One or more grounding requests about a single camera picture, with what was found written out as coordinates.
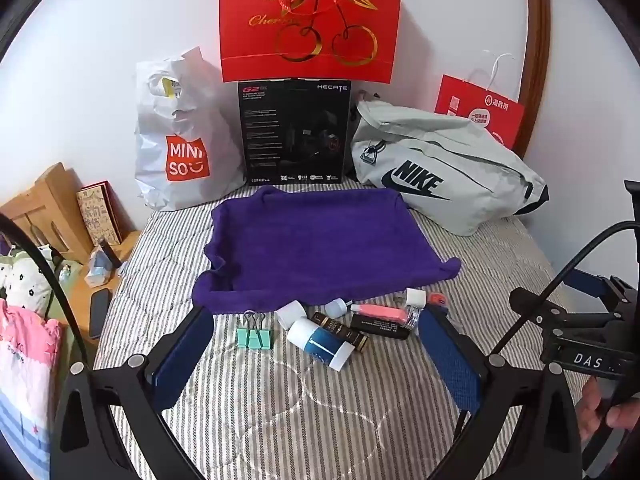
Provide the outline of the person's right hand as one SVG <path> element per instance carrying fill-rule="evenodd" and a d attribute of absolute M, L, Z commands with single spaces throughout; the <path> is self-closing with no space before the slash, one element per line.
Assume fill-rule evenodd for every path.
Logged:
<path fill-rule="evenodd" d="M 582 398 L 577 403 L 576 413 L 580 440 L 586 442 L 598 430 L 602 419 L 612 429 L 633 430 L 639 419 L 640 403 L 633 398 L 626 403 L 610 408 L 606 414 L 600 409 L 602 401 L 597 378 L 590 377 L 582 387 Z"/>

